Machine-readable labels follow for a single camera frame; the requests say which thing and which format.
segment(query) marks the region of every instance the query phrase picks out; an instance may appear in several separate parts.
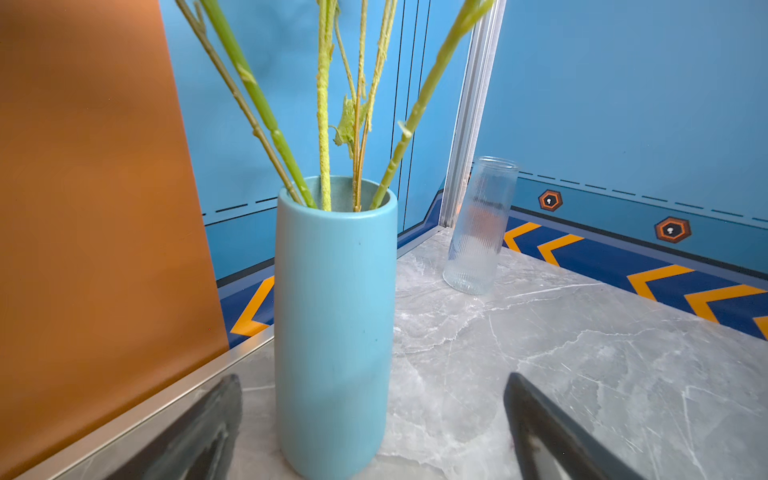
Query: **blue vase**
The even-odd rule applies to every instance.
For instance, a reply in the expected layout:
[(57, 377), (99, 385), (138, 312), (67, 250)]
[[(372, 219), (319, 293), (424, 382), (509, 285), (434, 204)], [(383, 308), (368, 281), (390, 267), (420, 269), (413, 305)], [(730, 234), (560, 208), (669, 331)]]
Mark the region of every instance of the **blue vase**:
[[(306, 179), (320, 205), (319, 178)], [(280, 448), (312, 480), (349, 478), (379, 450), (395, 316), (397, 199), (352, 212), (352, 179), (331, 177), (333, 211), (277, 198), (275, 388)], [(377, 184), (364, 180), (370, 205)]]

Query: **transparent glass vase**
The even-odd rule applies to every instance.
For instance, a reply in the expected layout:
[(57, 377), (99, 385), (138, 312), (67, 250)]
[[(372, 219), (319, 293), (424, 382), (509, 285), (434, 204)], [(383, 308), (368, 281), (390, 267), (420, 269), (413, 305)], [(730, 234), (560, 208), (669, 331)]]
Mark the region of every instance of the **transparent glass vase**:
[(519, 170), (495, 157), (480, 157), (472, 165), (442, 273), (459, 292), (482, 295), (493, 286)]

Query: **hexagon icon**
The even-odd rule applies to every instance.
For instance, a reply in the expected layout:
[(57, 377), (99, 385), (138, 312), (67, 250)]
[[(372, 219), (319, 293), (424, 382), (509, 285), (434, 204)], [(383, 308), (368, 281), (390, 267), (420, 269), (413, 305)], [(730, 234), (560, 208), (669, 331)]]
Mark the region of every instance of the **hexagon icon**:
[(690, 235), (690, 222), (682, 218), (667, 217), (656, 224), (656, 238), (665, 242), (678, 243)]
[(547, 190), (538, 198), (538, 205), (543, 210), (554, 212), (563, 204), (563, 196), (555, 190)]

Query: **thin stem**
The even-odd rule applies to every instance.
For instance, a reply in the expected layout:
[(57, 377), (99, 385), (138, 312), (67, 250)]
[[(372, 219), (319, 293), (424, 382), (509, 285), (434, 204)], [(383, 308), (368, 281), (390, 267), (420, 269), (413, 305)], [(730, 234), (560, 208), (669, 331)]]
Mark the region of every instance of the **thin stem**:
[(320, 190), (323, 210), (331, 211), (331, 166), (328, 150), (328, 75), (333, 54), (333, 17), (337, 0), (319, 0), (317, 52), (317, 128), (320, 150)]
[[(379, 31), (379, 50), (376, 52), (376, 69), (373, 71), (373, 79), (371, 80), (371, 91), (368, 94), (368, 117), (366, 118), (366, 127), (362, 131), (362, 147), (360, 148), (360, 161), (365, 162), (366, 159), (366, 145), (368, 144), (368, 132), (371, 131), (373, 120), (373, 104), (376, 100), (376, 91), (379, 88), (379, 82), (381, 81), (382, 72), (384, 70), (384, 63), (386, 62), (386, 54), (389, 50), (389, 39), (392, 34), (392, 26), (395, 22), (395, 10), (397, 9), (397, 0), (386, 0), (384, 4), (384, 15), (382, 16), (382, 27)], [(360, 190), (362, 186), (362, 175), (358, 178), (357, 189)]]
[(406, 152), (408, 144), (413, 137), (413, 132), (419, 126), (419, 122), (424, 115), (429, 99), (432, 98), (432, 94), (435, 93), (437, 84), (440, 82), (440, 78), (445, 72), (445, 68), (448, 67), (448, 63), (451, 61), (451, 57), (456, 51), (458, 43), (462, 40), (464, 35), (472, 30), (475, 23), (488, 12), (493, 6), (493, 1), (494, 0), (485, 0), (482, 3), (478, 3), (478, 0), (465, 0), (461, 11), (458, 13), (456, 20), (448, 33), (448, 37), (446, 37), (440, 47), (435, 64), (432, 66), (432, 70), (429, 71), (429, 75), (427, 75), (427, 78), (424, 81), (424, 86), (419, 92), (419, 99), (413, 105), (413, 109), (411, 110), (411, 116), (408, 118), (406, 124), (401, 126), (402, 136), (400, 137), (400, 142), (398, 142), (392, 160), (389, 161), (389, 165), (384, 173), (384, 178), (382, 178), (379, 188), (373, 196), (373, 201), (371, 202), (370, 207), (371, 210), (379, 208), (382, 200), (384, 200), (384, 195), (386, 194), (389, 185), (392, 183), (392, 179), (395, 177), (395, 172), (397, 171), (402, 156)]
[(360, 144), (360, 108), (362, 107), (362, 93), (366, 86), (364, 83), (365, 72), (363, 66), (366, 59), (366, 24), (368, 20), (368, 0), (362, 0), (360, 12), (360, 48), (357, 64), (357, 101), (355, 102), (355, 159), (353, 161), (353, 210), (360, 211), (360, 185), (362, 184), (362, 158), (360, 157), (362, 145)]
[(210, 60), (214, 63), (214, 66), (219, 71), (219, 74), (221, 75), (222, 79), (224, 79), (224, 83), (226, 83), (227, 87), (229, 87), (230, 92), (232, 92), (232, 96), (235, 98), (235, 100), (237, 101), (237, 104), (240, 106), (240, 110), (243, 111), (246, 118), (248, 119), (248, 122), (250, 123), (250, 126), (253, 129), (253, 135), (256, 138), (258, 138), (259, 141), (261, 142), (262, 147), (264, 147), (264, 150), (266, 151), (266, 155), (270, 158), (270, 161), (272, 162), (272, 165), (275, 167), (277, 174), (280, 176), (280, 179), (285, 184), (286, 190), (288, 190), (288, 193), (296, 203), (302, 204), (301, 197), (299, 197), (299, 194), (296, 192), (296, 189), (293, 187), (293, 183), (290, 181), (290, 178), (288, 178), (288, 174), (283, 168), (283, 164), (280, 163), (280, 160), (277, 158), (277, 155), (275, 155), (275, 150), (272, 149), (272, 145), (270, 144), (270, 141), (267, 140), (266, 135), (264, 134), (264, 131), (261, 129), (261, 126), (259, 125), (259, 121), (253, 115), (253, 112), (250, 110), (250, 107), (248, 107), (248, 103), (246, 103), (245, 98), (243, 97), (243, 94), (240, 93), (240, 89), (237, 87), (235, 80), (233, 80), (232, 77), (230, 76), (230, 72), (227, 71), (227, 67), (224, 66), (224, 62), (221, 61), (221, 57), (219, 57), (218, 53), (216, 53), (216, 50), (214, 49), (213, 45), (210, 44), (210, 41), (208, 40), (208, 37), (206, 36), (206, 33), (205, 33), (205, 24), (203, 23), (203, 16), (202, 16), (202, 12), (200, 11), (200, 4), (195, 2), (195, 9), (197, 10), (199, 20), (195, 18), (194, 14), (190, 10), (189, 6), (187, 5), (186, 0), (176, 0), (176, 4), (179, 6), (181, 13), (187, 19), (187, 22), (189, 22), (190, 27), (192, 27), (192, 31), (197, 36), (197, 39), (200, 40), (200, 43), (203, 45), (203, 49), (210, 57)]
[(349, 62), (346, 59), (346, 52), (344, 51), (344, 44), (341, 42), (341, 32), (339, 31), (339, 13), (336, 10), (336, 16), (334, 17), (333, 27), (336, 30), (336, 43), (339, 44), (339, 52), (341, 53), (341, 59), (344, 62), (344, 70), (346, 70), (346, 79), (349, 82), (349, 91), (352, 92), (352, 98), (357, 97), (355, 93), (355, 82), (352, 79), (352, 70), (349, 69)]
[(280, 156), (286, 163), (286, 167), (288, 167), (288, 171), (293, 177), (293, 181), (296, 182), (302, 197), (304, 197), (306, 205), (308, 207), (317, 208), (315, 199), (312, 198), (312, 192), (310, 192), (310, 188), (306, 185), (304, 176), (299, 169), (299, 165), (296, 163), (296, 159), (293, 158), (293, 153), (291, 153), (291, 150), (288, 147), (288, 142), (277, 125), (277, 119), (272, 113), (270, 104), (266, 101), (264, 93), (261, 91), (259, 84), (253, 76), (253, 72), (245, 59), (245, 55), (243, 55), (243, 51), (240, 50), (240, 45), (237, 43), (237, 40), (232, 33), (227, 18), (224, 17), (224, 13), (219, 7), (218, 0), (201, 1), (203, 7), (205, 7), (205, 12), (208, 14), (210, 23), (214, 26), (214, 30), (216, 30), (216, 33), (221, 40), (221, 44), (224, 46), (224, 50), (227, 51), (227, 55), (229, 55), (232, 64), (240, 74), (240, 79), (243, 81), (243, 85), (245, 86), (248, 95), (251, 100), (253, 100), (253, 104), (256, 105), (256, 109), (259, 111), (261, 121), (264, 122), (266, 129), (270, 131), (272, 141), (275, 143), (275, 148), (280, 152)]

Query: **marble countertop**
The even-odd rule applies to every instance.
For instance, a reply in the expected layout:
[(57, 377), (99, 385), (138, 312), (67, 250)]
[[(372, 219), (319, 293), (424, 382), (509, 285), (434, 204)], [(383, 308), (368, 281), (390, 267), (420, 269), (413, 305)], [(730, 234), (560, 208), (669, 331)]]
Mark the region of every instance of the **marble countertop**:
[[(503, 250), (492, 293), (441, 278), (450, 230), (398, 261), (389, 414), (356, 478), (520, 478), (502, 392), (523, 373), (649, 480), (768, 478), (768, 342)], [(273, 346), (222, 375), (243, 386), (229, 478), (296, 478), (275, 433)], [(61, 480), (100, 480), (197, 391)]]

